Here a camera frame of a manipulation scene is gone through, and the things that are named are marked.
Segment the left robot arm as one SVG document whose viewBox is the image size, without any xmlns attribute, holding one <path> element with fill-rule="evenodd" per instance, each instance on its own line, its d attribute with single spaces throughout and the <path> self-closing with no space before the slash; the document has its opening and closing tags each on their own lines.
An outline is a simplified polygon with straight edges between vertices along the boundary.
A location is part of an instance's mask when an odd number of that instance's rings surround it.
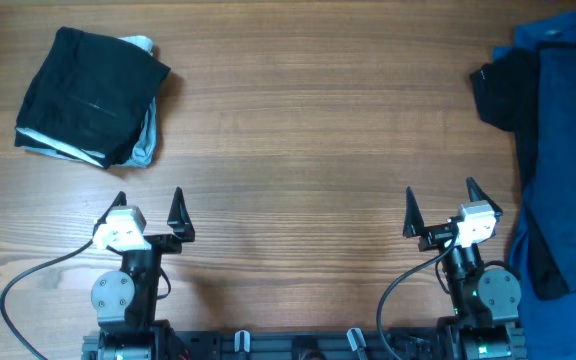
<svg viewBox="0 0 576 360">
<path fill-rule="evenodd" d="M 146 235 L 140 209 L 127 203 L 120 192 L 98 219 L 93 244 L 121 256 L 117 271 L 102 274 L 91 289 L 99 335 L 84 339 L 83 360 L 189 359 L 190 351 L 175 334 L 170 322 L 155 318 L 156 305 L 165 298 L 159 281 L 167 280 L 161 266 L 165 254 L 179 254 L 182 245 L 195 240 L 183 191 L 176 188 L 171 203 L 167 234 Z"/>
</svg>

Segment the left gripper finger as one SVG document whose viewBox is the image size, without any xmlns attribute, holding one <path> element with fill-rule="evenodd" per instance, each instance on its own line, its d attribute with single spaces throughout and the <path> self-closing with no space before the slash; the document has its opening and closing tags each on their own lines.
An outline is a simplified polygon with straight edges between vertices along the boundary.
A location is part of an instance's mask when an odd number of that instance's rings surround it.
<svg viewBox="0 0 576 360">
<path fill-rule="evenodd" d="M 167 225 L 181 242 L 195 241 L 195 229 L 187 211 L 183 191 L 180 187 L 175 189 Z"/>
<path fill-rule="evenodd" d="M 125 206 L 127 204 L 126 194 L 123 191 L 119 191 L 117 196 L 112 201 L 111 205 L 107 208 L 107 210 L 103 213 L 103 215 L 97 220 L 96 224 L 101 225 L 106 222 L 106 218 L 109 215 L 110 211 L 117 207 L 117 206 Z"/>
</svg>

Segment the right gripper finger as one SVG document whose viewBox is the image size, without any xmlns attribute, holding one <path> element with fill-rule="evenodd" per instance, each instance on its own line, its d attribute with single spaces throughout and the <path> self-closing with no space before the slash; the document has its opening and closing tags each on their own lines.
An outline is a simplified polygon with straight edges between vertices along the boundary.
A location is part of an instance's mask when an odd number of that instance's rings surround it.
<svg viewBox="0 0 576 360">
<path fill-rule="evenodd" d="M 469 199 L 471 202 L 477 201 L 487 201 L 488 204 L 492 207 L 494 211 L 495 217 L 501 217 L 503 215 L 502 208 L 497 205 L 477 184 L 473 177 L 468 177 L 466 179 L 466 186 L 469 195 Z"/>
<path fill-rule="evenodd" d="M 425 223 L 413 189 L 406 188 L 406 208 L 402 235 L 405 238 L 421 237 L 425 233 Z"/>
</svg>

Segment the blue denim shorts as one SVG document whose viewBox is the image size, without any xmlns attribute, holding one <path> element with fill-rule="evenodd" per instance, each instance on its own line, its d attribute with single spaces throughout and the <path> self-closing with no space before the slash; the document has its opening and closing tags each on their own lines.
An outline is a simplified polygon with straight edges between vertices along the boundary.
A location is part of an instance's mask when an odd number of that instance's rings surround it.
<svg viewBox="0 0 576 360">
<path fill-rule="evenodd" d="M 556 269 L 576 292 L 576 49 L 540 53 L 538 156 L 528 206 Z"/>
</svg>

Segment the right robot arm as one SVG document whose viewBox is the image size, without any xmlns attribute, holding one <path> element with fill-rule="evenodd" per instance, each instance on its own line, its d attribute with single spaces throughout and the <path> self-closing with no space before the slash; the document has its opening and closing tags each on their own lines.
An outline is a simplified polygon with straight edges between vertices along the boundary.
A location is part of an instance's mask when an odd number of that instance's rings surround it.
<svg viewBox="0 0 576 360">
<path fill-rule="evenodd" d="M 519 324 L 520 276 L 508 263 L 482 260 L 478 245 L 495 235 L 503 210 L 466 179 L 469 201 L 457 215 L 427 225 L 411 188 L 406 189 L 403 235 L 417 237 L 421 252 L 437 250 L 454 314 L 437 321 L 431 359 L 507 359 L 527 357 Z"/>
</svg>

